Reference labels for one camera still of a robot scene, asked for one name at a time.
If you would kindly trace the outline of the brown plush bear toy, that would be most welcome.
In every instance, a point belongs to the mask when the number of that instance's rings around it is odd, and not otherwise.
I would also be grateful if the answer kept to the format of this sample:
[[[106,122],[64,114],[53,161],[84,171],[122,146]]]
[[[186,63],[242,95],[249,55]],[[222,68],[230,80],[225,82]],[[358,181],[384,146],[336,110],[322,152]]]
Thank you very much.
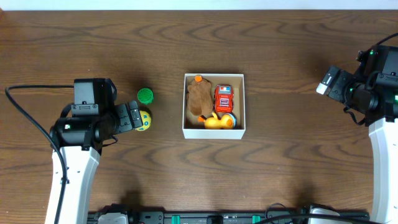
[[[201,75],[195,75],[187,90],[187,108],[191,114],[208,116],[212,113],[211,83],[208,80]]]

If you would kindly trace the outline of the red toy fire truck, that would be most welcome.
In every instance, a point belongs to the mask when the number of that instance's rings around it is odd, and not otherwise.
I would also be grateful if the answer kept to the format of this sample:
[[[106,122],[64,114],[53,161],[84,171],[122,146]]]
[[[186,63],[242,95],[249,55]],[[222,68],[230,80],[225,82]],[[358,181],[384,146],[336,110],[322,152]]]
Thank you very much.
[[[217,85],[215,88],[215,111],[231,113],[233,110],[234,91],[231,85]]]

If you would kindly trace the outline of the orange rubber duck toy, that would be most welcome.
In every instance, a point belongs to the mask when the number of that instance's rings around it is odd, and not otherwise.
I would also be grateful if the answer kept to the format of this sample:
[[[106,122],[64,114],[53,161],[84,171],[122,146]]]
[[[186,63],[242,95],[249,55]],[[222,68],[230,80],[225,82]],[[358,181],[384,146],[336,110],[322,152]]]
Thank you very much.
[[[236,126],[236,118],[231,113],[225,113],[219,118],[215,112],[212,112],[211,117],[199,116],[197,120],[204,123],[205,129],[234,129]]]

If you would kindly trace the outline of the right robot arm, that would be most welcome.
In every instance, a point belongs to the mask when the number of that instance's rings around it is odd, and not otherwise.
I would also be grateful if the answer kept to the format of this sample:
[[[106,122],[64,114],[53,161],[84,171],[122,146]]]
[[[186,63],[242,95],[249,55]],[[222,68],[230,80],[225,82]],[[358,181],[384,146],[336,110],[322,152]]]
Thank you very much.
[[[317,93],[342,103],[343,111],[358,125],[369,128],[373,150],[373,208],[371,221],[397,223],[397,85],[382,70],[348,73],[331,66]]]

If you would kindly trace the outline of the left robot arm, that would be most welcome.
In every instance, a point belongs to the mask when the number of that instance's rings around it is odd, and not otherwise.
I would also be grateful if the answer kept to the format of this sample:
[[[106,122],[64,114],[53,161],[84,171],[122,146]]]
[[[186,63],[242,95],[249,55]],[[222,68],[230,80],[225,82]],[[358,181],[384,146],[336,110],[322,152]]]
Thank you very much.
[[[86,223],[91,188],[102,149],[117,135],[143,125],[136,101],[106,105],[67,105],[51,129],[53,176],[46,223]]]

